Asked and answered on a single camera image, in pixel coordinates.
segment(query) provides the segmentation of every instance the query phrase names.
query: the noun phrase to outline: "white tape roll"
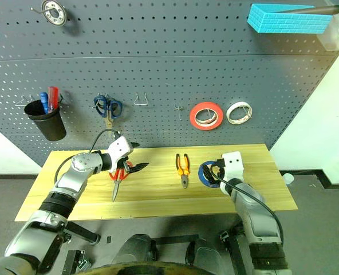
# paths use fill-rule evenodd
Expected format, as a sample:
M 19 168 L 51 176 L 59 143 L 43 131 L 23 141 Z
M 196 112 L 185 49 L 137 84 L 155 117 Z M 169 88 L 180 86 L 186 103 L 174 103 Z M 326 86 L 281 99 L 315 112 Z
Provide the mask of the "white tape roll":
M 245 110 L 246 115 L 244 117 L 240 118 L 240 119 L 237 119 L 237 120 L 231 119 L 231 113 L 237 108 L 243 108 Z M 240 102 L 233 104 L 231 107 L 228 108 L 226 116 L 227 116 L 228 121 L 231 124 L 242 124 L 242 123 L 245 123 L 246 121 L 248 121 L 251 118 L 252 108 L 248 103 L 240 101 Z

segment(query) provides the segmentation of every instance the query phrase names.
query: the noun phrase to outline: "metal hook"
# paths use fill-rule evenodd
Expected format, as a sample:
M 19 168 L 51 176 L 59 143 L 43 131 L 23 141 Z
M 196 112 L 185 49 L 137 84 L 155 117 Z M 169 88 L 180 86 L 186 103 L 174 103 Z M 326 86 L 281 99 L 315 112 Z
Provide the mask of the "metal hook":
M 22 96 L 21 96 L 22 99 L 21 99 L 19 102 L 17 102 L 14 106 L 16 106 L 16 107 L 24 107 L 24 106 L 27 106 L 27 104 L 29 104 L 30 102 L 32 102 L 32 101 L 34 100 L 34 98 L 33 98 L 32 95 L 30 95 L 29 97 L 30 97 L 30 101 L 28 101 L 28 100 L 25 98 L 25 96 L 22 95 Z M 22 103 L 23 101 L 27 102 L 27 104 L 25 104 L 25 105 L 20 104 L 20 103 Z
M 53 9 L 54 8 L 38 11 L 38 10 L 34 9 L 33 7 L 30 7 L 31 11 L 34 11 L 35 13 L 38 13 L 38 14 L 45 13 L 45 12 L 47 12 L 49 10 L 53 10 Z
M 95 109 L 98 106 L 99 103 L 100 103 L 99 100 L 97 100 L 96 104 L 93 107 L 91 107 L 91 108 Z
M 176 104 L 175 104 L 175 110 L 179 111 L 179 120 L 182 121 L 180 111 L 183 110 L 183 105 L 181 104 L 181 106 L 180 106 L 180 104 L 179 104 L 178 107 L 176 107 Z
M 138 103 L 139 101 L 139 95 L 136 93 L 136 99 L 134 100 L 134 105 L 148 105 L 148 99 L 147 99 L 147 93 L 144 93 L 145 103 Z
M 246 111 L 246 109 L 244 108 L 244 106 L 242 106 L 242 109 L 243 109 L 244 112 L 246 113 L 247 118 L 250 119 L 251 117 L 249 116 L 249 112 Z
M 59 100 L 59 104 L 64 100 L 62 94 L 60 93 L 60 100 Z

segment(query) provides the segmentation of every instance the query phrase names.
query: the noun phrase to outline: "blue tape roll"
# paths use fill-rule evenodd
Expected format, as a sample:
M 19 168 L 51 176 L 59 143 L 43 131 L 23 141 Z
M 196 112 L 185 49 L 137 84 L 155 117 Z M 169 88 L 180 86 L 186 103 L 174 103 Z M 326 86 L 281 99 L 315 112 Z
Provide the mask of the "blue tape roll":
M 219 184 L 213 184 L 212 186 L 210 186 L 209 181 L 205 178 L 204 173 L 203 173 L 203 165 L 212 165 L 212 164 L 215 164 L 215 162 L 212 161 L 212 160 L 210 160 L 210 161 L 204 162 L 202 165 L 200 165 L 200 167 L 199 167 L 199 172 L 198 172 L 198 176 L 199 176 L 200 181 L 201 181 L 204 185 L 206 185 L 207 187 L 210 187 L 210 188 L 218 188 L 218 187 L 219 187 Z

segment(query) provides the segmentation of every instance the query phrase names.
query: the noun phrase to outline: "blue screwdriver handle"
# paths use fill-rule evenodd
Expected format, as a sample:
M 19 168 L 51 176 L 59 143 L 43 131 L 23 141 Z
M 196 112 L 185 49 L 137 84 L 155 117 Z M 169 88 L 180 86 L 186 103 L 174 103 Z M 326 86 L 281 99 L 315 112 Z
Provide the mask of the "blue screwdriver handle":
M 42 105 L 44 106 L 45 113 L 49 113 L 49 97 L 48 97 L 48 93 L 41 92 L 40 93 L 40 99 L 41 99 Z

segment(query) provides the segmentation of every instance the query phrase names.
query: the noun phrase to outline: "white wall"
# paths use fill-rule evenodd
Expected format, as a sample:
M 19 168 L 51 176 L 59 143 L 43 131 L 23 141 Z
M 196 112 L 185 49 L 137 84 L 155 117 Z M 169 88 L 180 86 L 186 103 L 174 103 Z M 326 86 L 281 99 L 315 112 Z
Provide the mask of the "white wall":
M 271 154 L 279 169 L 323 169 L 339 183 L 339 57 Z
M 0 174 L 37 174 L 41 167 L 0 133 Z

